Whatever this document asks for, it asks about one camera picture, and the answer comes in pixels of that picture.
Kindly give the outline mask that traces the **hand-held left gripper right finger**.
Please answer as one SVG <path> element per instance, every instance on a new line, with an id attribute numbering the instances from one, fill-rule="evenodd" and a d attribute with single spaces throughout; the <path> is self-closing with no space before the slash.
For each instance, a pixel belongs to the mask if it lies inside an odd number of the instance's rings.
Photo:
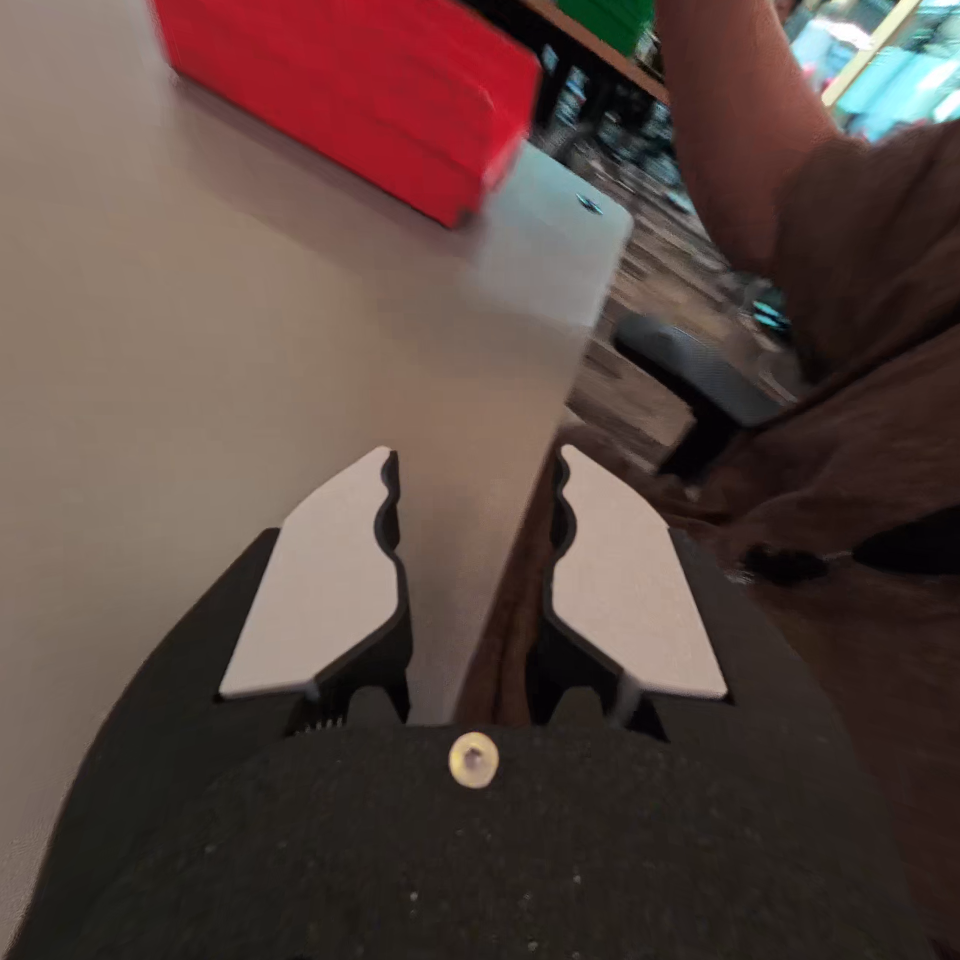
<path id="1" fill-rule="evenodd" d="M 555 454 L 530 708 L 591 690 L 602 710 L 648 697 L 721 704 L 730 690 L 665 520 L 572 444 Z"/>

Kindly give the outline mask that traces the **red plastic bin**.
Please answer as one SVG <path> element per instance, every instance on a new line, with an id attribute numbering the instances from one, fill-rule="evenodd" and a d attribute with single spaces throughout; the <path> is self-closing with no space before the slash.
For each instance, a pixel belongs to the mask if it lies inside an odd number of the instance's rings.
<path id="1" fill-rule="evenodd" d="M 179 75 L 455 230 L 532 129 L 537 56 L 449 1 L 156 1 Z"/>

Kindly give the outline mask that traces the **wooden table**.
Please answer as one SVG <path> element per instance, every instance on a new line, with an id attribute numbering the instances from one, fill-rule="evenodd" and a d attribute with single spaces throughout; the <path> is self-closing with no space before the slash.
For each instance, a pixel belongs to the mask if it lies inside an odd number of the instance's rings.
<path id="1" fill-rule="evenodd" d="M 533 11 L 540 19 L 570 38 L 572 42 L 599 58 L 624 80 L 651 95 L 655 101 L 670 105 L 669 94 L 662 83 L 646 65 L 634 58 L 620 54 L 614 47 L 591 33 L 584 25 L 562 12 L 549 1 L 520 1 L 525 8 Z"/>

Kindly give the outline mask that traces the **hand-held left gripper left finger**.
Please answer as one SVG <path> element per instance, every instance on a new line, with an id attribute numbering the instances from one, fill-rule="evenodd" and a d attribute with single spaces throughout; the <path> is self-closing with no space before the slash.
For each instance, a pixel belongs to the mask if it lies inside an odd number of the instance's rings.
<path id="1" fill-rule="evenodd" d="M 412 617 L 401 540 L 400 458 L 376 447 L 282 522 L 232 656 L 224 700 L 299 693 L 346 710 L 379 687 L 410 708 Z"/>

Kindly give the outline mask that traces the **grey desk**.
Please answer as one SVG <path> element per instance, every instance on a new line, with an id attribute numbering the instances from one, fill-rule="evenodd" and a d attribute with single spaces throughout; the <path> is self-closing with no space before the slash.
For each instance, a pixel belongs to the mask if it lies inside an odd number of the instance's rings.
<path id="1" fill-rule="evenodd" d="M 138 667 L 378 446 L 452 718 L 631 219 L 525 146 L 446 230 L 176 78 L 144 2 L 2 2 L 1 45 L 5 946 Z"/>

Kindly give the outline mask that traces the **person's brown clothing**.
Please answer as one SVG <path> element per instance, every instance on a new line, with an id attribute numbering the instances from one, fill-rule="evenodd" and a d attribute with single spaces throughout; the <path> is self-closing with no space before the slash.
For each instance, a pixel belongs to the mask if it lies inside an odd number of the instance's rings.
<path id="1" fill-rule="evenodd" d="M 779 196 L 773 280 L 802 375 L 700 492 L 648 484 L 602 433 L 558 438 L 654 495 L 725 565 L 767 563 L 752 597 L 807 657 L 892 804 L 927 922 L 958 950 L 958 575 L 879 571 L 873 535 L 919 557 L 914 522 L 958 511 L 958 122 L 878 145 L 839 136 Z"/>

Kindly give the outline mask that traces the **green plastic bin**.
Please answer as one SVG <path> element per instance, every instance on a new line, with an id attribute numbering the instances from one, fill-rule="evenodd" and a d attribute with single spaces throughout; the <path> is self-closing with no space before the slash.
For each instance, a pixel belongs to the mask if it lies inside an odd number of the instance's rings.
<path id="1" fill-rule="evenodd" d="M 558 1 L 557 6 L 628 59 L 634 58 L 655 19 L 654 1 Z"/>

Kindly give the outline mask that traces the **black office chair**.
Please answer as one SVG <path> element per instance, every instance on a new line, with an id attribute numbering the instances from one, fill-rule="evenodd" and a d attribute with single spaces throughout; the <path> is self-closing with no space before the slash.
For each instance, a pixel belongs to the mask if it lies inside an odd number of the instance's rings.
<path id="1" fill-rule="evenodd" d="M 653 316 L 627 313 L 618 318 L 611 343 L 691 415 L 691 425 L 656 468 L 658 477 L 685 486 L 702 483 L 735 441 L 794 404 L 764 390 L 716 345 Z"/>

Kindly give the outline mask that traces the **person's right forearm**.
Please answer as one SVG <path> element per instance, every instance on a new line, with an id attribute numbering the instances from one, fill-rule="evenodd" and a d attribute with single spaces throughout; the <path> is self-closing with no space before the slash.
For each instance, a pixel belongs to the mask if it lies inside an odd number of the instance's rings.
<path id="1" fill-rule="evenodd" d="M 656 3 L 681 178 L 738 271 L 772 275 L 781 199 L 834 121 L 791 53 L 773 2 Z"/>

